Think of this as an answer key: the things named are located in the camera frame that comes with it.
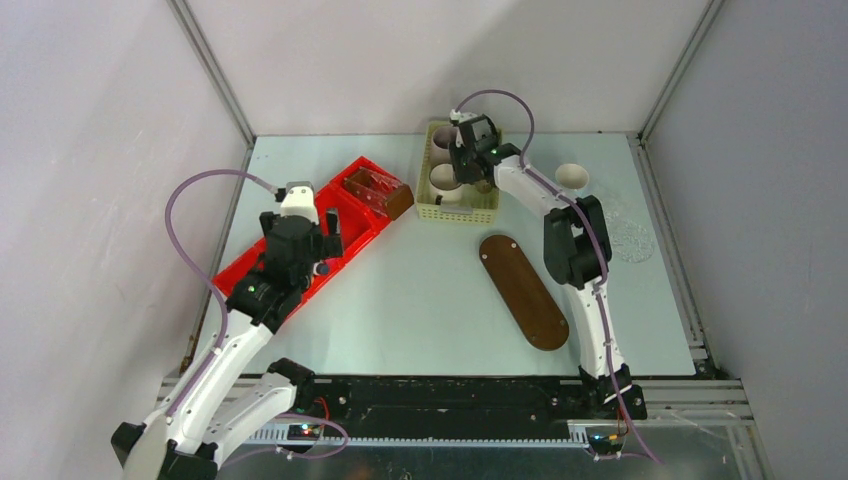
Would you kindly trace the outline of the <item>brown oval wooden tray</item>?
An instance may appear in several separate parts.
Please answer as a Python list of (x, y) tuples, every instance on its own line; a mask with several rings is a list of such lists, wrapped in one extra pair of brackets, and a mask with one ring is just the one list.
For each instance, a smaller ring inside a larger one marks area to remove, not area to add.
[(570, 336), (567, 319), (517, 241), (490, 235), (478, 256), (525, 340), (541, 351), (563, 347)]

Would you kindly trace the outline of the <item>clear textured acrylic tray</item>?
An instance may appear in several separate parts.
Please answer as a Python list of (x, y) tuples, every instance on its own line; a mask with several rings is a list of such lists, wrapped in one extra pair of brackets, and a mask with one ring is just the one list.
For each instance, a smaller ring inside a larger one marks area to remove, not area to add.
[(603, 206), (614, 255), (631, 264), (649, 260), (655, 251), (654, 240), (648, 228), (637, 220), (635, 210), (619, 194), (607, 188), (596, 186), (591, 194)]

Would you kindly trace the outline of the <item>red divided organizer bin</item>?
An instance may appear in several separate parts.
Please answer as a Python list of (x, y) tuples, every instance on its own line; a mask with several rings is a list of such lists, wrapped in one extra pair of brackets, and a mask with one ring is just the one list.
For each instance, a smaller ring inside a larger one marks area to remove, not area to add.
[[(356, 173), (361, 167), (387, 175), (391, 179), (396, 180), (396, 177), (388, 171), (367, 157), (360, 156), (316, 193), (315, 203), (321, 218), (325, 217), (328, 208), (335, 208), (338, 211), (344, 254), (340, 258), (329, 260), (330, 273), (325, 276), (318, 276), (313, 280), (310, 288), (303, 294), (300, 307), (308, 303), (331, 279), (365, 249), (369, 243), (377, 238), (391, 222), (388, 217), (378, 215), (363, 201), (360, 201), (344, 188), (344, 181)], [(252, 267), (257, 265), (260, 255), (265, 250), (266, 240), (261, 237), (219, 272), (213, 278), (213, 284), (225, 297), (228, 297), (233, 292), (237, 282)]]

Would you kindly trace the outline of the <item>cream plastic basket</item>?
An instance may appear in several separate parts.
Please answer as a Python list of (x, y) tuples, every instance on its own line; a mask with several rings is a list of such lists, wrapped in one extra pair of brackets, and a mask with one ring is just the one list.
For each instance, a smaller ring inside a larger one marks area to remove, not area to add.
[(429, 124), (415, 196), (419, 216), (422, 219), (458, 224), (493, 224), (500, 200), (500, 191), (497, 188), (491, 194), (481, 195), (475, 191), (473, 185), (469, 185), (468, 192), (460, 205), (448, 206), (432, 203), (428, 189), (428, 176), (431, 169), (438, 164), (430, 161), (430, 137), (433, 130), (442, 125), (451, 124), (448, 121), (433, 121)]

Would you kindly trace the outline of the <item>light blue mug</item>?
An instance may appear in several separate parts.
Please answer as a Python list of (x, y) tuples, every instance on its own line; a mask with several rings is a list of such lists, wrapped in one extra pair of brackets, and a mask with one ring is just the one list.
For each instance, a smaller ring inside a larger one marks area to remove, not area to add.
[(586, 168), (576, 163), (559, 165), (555, 171), (556, 182), (575, 197), (582, 196), (590, 183), (590, 175)]

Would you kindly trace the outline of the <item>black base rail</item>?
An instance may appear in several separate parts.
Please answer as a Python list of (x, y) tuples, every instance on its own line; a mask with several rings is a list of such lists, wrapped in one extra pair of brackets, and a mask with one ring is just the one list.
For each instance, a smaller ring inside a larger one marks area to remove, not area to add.
[(640, 387), (598, 395), (569, 376), (318, 375), (298, 386), (293, 410), (357, 441), (568, 440), (572, 421), (648, 416)]

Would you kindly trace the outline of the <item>brown mug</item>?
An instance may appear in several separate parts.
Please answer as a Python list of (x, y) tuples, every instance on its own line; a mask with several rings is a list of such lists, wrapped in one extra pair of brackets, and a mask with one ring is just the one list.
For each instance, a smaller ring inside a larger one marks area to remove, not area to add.
[(475, 182), (473, 186), (475, 191), (481, 195), (491, 194), (496, 189), (496, 186), (486, 179)]

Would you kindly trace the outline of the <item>white mug black handle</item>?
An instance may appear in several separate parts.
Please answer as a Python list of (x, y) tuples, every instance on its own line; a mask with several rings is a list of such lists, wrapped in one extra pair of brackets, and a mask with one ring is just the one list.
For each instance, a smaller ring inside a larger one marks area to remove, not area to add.
[(431, 169), (428, 189), (433, 204), (455, 206), (463, 202), (469, 185), (456, 180), (454, 168), (450, 163), (442, 163)]

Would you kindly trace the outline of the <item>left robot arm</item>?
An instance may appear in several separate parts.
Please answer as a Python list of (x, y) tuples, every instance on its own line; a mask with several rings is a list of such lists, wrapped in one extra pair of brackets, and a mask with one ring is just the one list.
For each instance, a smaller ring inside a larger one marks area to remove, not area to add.
[(295, 207), (260, 216), (265, 251), (224, 304), (222, 332), (205, 357), (142, 423), (124, 422), (112, 446), (126, 479), (214, 479), (228, 457), (272, 417), (304, 416), (316, 403), (304, 382), (311, 370), (290, 360), (273, 364), (260, 384), (224, 412), (231, 387), (299, 307), (328, 260), (344, 253), (336, 209), (324, 216)]

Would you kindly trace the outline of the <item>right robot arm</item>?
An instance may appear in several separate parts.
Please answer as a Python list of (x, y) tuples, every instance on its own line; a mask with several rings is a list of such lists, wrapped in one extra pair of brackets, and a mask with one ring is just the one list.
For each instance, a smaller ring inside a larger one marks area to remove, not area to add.
[(503, 142), (490, 117), (453, 110), (449, 122), (456, 130), (448, 148), (456, 181), (485, 181), (542, 221), (544, 265), (562, 286), (577, 329), (583, 408), (596, 418), (621, 415), (631, 422), (639, 415), (641, 395), (610, 320), (612, 248), (600, 200), (567, 194), (514, 144)]

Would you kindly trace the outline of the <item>pink white mug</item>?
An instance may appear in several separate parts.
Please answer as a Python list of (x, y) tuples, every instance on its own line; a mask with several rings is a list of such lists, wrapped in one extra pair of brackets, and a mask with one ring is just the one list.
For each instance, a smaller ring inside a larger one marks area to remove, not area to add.
[(457, 129), (452, 125), (442, 125), (435, 128), (430, 137), (430, 161), (434, 164), (451, 161), (450, 146), (456, 142)]

